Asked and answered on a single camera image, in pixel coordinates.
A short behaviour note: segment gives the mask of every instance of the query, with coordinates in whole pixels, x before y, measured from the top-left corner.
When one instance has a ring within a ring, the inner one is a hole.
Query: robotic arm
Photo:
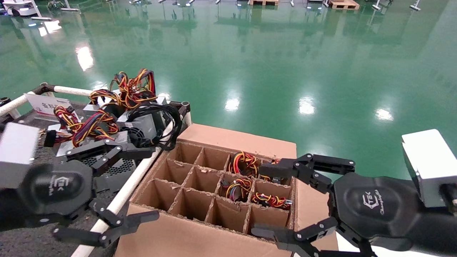
[[[0,143],[0,231],[33,228],[58,222],[52,230],[59,241],[106,247],[121,235],[136,232],[143,222],[157,220],[151,211],[120,218],[95,197],[94,177],[119,159],[149,158],[152,148],[136,148],[106,139],[67,152],[58,165],[32,165],[39,129],[8,123]],[[81,160],[103,155],[92,167]],[[87,210],[110,228],[103,234],[67,228]]]
[[[252,233],[302,257],[374,257],[372,245],[457,256],[455,157],[437,130],[405,135],[403,140],[412,181],[363,177],[355,173],[354,161],[321,155],[263,164],[259,169],[262,175],[296,177],[321,193],[329,193],[330,217],[296,232],[255,224]],[[316,171],[342,177],[332,183]],[[360,253],[319,251],[311,245],[335,230]]]

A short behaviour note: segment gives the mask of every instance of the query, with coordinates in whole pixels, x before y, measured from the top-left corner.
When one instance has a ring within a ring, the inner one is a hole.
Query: cardboard box
[[[290,142],[193,124],[179,136],[174,150],[160,156],[130,199],[129,214],[158,209],[160,218],[122,236],[116,257],[289,257],[291,252],[250,235],[252,225],[300,230],[328,217],[328,195],[296,179],[285,185],[252,179],[250,197],[255,192],[284,196],[293,201],[290,210],[261,207],[250,200],[232,202],[220,182],[237,177],[226,170],[240,150],[261,162],[296,158],[296,146]],[[313,244],[338,249],[335,235]]]

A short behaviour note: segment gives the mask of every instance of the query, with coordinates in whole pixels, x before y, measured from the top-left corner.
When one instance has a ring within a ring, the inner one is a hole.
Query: box compartment
[[[212,148],[203,148],[203,151],[198,156],[195,164],[217,171],[223,171],[229,155],[229,152]]]
[[[176,147],[170,151],[168,158],[180,162],[194,164],[202,148],[198,145],[177,143]]]
[[[202,170],[194,167],[186,178],[184,187],[191,187],[198,191],[216,192],[221,174],[215,171]]]
[[[205,222],[243,233],[248,213],[249,205],[216,197]]]
[[[273,195],[277,197],[285,197],[287,200],[293,201],[292,198],[292,189],[290,186],[280,185],[276,183],[266,182],[260,179],[255,180],[253,185],[253,190],[251,190],[252,194],[249,197],[249,202],[252,202],[252,197],[255,193],[265,194],[265,195]]]
[[[231,174],[231,173],[222,173],[222,176],[221,176],[221,179],[219,180],[219,184],[218,184],[218,188],[216,190],[216,194],[220,197],[223,197],[223,198],[227,198],[226,197],[226,194],[227,194],[227,188],[224,187],[222,185],[222,180],[225,180],[227,181],[228,183],[233,183],[237,178],[247,178],[247,177],[244,177],[244,176],[239,176],[239,175],[235,175],[235,174]]]
[[[241,151],[237,151],[237,152],[234,152],[234,153],[231,153],[231,154],[230,154],[230,157],[229,157],[229,159],[228,159],[228,161],[227,161],[227,166],[225,167],[225,171],[226,171],[226,172],[231,173],[230,170],[229,170],[229,165],[230,165],[230,163],[233,161],[233,159],[234,159],[234,157],[235,157],[235,154],[237,154],[237,153],[239,153],[239,152],[241,152]],[[259,156],[257,156],[257,155],[254,155],[254,156],[256,156],[256,159],[257,159],[257,160],[255,161],[255,164],[257,165],[257,167],[260,167],[260,165],[261,165],[261,163],[262,163],[262,159],[261,159]],[[238,163],[238,167],[239,167],[239,169],[243,172],[243,171],[246,170],[247,163],[246,163],[246,162],[239,162],[239,163]]]
[[[181,187],[176,183],[153,179],[139,196],[137,203],[168,211]]]
[[[251,212],[247,218],[245,233],[252,235],[251,229],[256,223],[278,227],[287,227],[288,216],[289,211],[271,207],[261,207],[259,205],[252,205]]]
[[[186,188],[180,191],[169,213],[182,215],[190,220],[205,221],[212,199],[213,196],[211,194]]]
[[[174,160],[166,160],[158,169],[154,178],[175,182],[181,185],[192,169],[192,165]]]

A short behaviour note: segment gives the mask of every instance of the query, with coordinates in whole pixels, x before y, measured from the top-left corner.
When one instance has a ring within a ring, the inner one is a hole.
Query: green floor
[[[351,158],[360,174],[407,178],[402,134],[437,128],[457,153],[454,1],[423,0],[414,12],[413,0],[394,0],[375,14],[363,0],[356,13],[301,0],[102,1],[72,4],[82,15],[55,13],[60,24],[46,27],[0,17],[1,95],[43,81],[96,89],[144,67],[158,93],[191,102],[195,123]]]

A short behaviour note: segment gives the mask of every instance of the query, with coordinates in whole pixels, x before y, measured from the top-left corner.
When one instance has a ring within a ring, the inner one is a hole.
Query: label sign
[[[50,96],[40,96],[33,94],[24,94],[32,108],[39,114],[54,116],[54,108],[61,105],[65,108],[71,106],[70,100],[64,98],[56,98]]]

